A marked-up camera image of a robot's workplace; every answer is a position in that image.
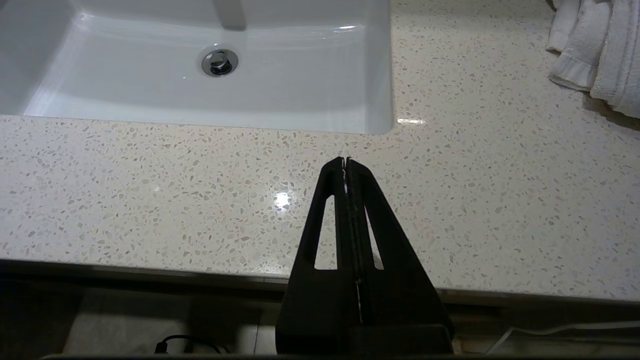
folded towel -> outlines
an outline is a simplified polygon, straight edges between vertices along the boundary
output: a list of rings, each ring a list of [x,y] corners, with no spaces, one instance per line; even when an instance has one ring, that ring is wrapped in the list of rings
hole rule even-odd
[[[640,117],[640,0],[613,3],[609,31],[591,96]]]
[[[578,22],[580,0],[554,0],[554,6],[557,11],[554,22],[551,24],[547,50],[561,53]]]
[[[591,89],[610,17],[609,1],[582,0],[578,23],[551,70],[551,81],[576,90]]]

sink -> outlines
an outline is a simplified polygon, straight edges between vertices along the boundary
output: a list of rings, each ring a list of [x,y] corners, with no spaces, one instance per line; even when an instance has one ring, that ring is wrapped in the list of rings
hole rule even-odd
[[[388,0],[0,0],[9,115],[383,134],[390,63]]]

black cable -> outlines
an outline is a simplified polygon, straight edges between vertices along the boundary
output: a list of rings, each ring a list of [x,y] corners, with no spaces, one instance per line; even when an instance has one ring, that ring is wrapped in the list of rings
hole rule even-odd
[[[166,354],[166,348],[167,348],[167,341],[172,340],[172,339],[186,339],[186,340],[191,340],[194,343],[200,343],[203,345],[207,345],[208,347],[213,348],[213,350],[216,351],[216,353],[218,354],[222,354],[222,352],[220,352],[220,349],[218,348],[218,346],[216,346],[214,343],[211,343],[210,341],[203,339],[203,338],[199,338],[198,336],[192,336],[192,335],[171,335],[171,336],[167,336],[166,338],[164,338],[163,341],[160,341],[158,344],[156,344],[156,350],[154,351],[154,354]],[[231,351],[229,351],[229,349],[225,346],[225,345],[221,345],[221,348],[223,348],[228,354],[231,354]]]

countertop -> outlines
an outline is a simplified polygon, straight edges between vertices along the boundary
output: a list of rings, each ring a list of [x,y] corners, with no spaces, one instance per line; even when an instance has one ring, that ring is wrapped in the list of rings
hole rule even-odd
[[[0,258],[286,277],[352,156],[436,287],[640,300],[640,133],[547,79],[552,18],[393,1],[382,136],[0,116]]]

floor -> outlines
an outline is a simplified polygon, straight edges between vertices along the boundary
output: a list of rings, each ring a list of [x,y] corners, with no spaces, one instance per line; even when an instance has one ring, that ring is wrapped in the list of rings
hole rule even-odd
[[[198,336],[235,354],[276,354],[276,303],[113,290],[65,293],[0,285],[1,359],[31,360],[60,353],[144,356],[174,334]],[[482,354],[498,337],[462,335],[454,340],[454,348],[457,354]],[[212,353],[213,349],[183,340],[168,342],[169,354],[185,352]],[[495,352],[530,356],[638,353],[637,341],[615,344],[519,336]]]

